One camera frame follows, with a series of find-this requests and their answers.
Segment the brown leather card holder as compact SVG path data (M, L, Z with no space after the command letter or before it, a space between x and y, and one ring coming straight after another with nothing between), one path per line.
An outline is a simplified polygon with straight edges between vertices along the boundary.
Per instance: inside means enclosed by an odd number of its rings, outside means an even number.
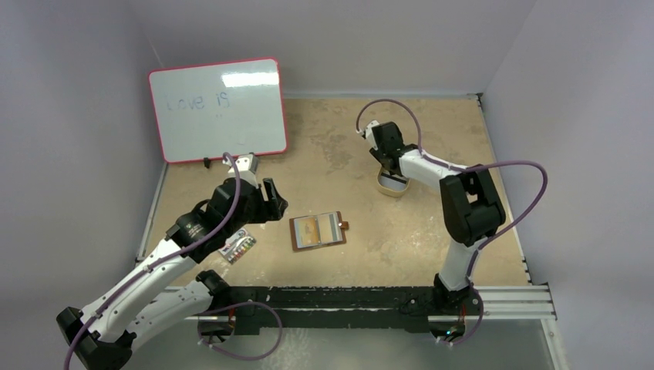
M345 244L349 222L340 211L294 217L289 220L292 250L310 251Z

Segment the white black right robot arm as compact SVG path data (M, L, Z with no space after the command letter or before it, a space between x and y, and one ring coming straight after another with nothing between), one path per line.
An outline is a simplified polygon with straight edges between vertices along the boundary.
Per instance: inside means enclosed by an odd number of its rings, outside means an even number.
M470 276L481 244L496 235L506 212L485 166L461 166L431 156L416 144L405 144L394 122L373 120L361 136L371 155L389 174L439 191L450 246L434 278L435 308L450 314L470 294Z

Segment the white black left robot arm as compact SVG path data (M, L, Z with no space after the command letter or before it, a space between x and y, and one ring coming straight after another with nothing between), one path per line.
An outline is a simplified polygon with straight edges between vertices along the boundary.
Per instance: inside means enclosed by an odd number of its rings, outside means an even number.
M218 251L247 224L281 220L288 201L273 179L229 177L211 198L177 218L155 249L108 292L56 317L68 350L63 367L78 358L86 369L120 369L152 337L193 315L221 315L256 301L238 301L214 271L202 271L175 295L166 287Z

